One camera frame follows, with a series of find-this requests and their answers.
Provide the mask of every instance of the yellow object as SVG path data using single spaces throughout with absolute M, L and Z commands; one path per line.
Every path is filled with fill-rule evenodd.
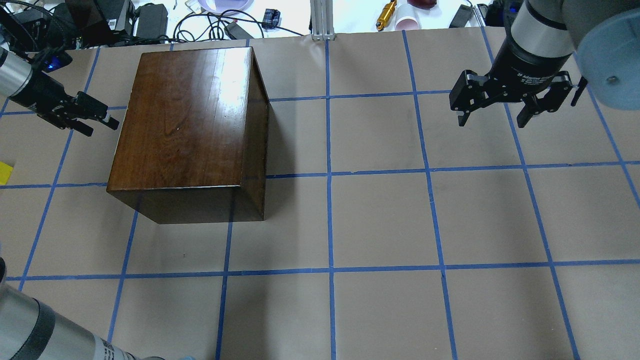
M 13 168 L 9 165 L 0 162 L 0 185 L 6 185 L 11 176 Z
M 387 27 L 387 24 L 389 23 L 389 20 L 391 20 L 391 16 L 394 15 L 395 10 L 396 0 L 391 0 L 389 4 L 385 5 L 378 17 L 378 22 L 376 23 L 376 29 L 378 29 L 378 31 L 382 31 Z

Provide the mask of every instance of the red object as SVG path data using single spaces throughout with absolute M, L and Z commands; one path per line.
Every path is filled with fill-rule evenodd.
M 416 8 L 429 10 L 438 4 L 438 0 L 407 0 L 407 2 Z

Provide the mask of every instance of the label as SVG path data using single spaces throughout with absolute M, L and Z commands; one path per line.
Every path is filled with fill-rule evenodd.
M 100 339 L 95 334 L 93 338 L 95 339 L 93 360 L 138 360 L 135 356 L 120 350 L 111 343 Z

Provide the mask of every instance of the yellow sticky note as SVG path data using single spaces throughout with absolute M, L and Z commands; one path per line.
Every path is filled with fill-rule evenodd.
M 13 168 L 9 165 L 0 162 L 0 185 L 6 185 L 11 176 Z

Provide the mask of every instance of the box side panel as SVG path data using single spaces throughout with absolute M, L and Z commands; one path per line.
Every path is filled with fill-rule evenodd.
M 264 215 L 269 99 L 255 58 L 249 77 L 242 189 Z

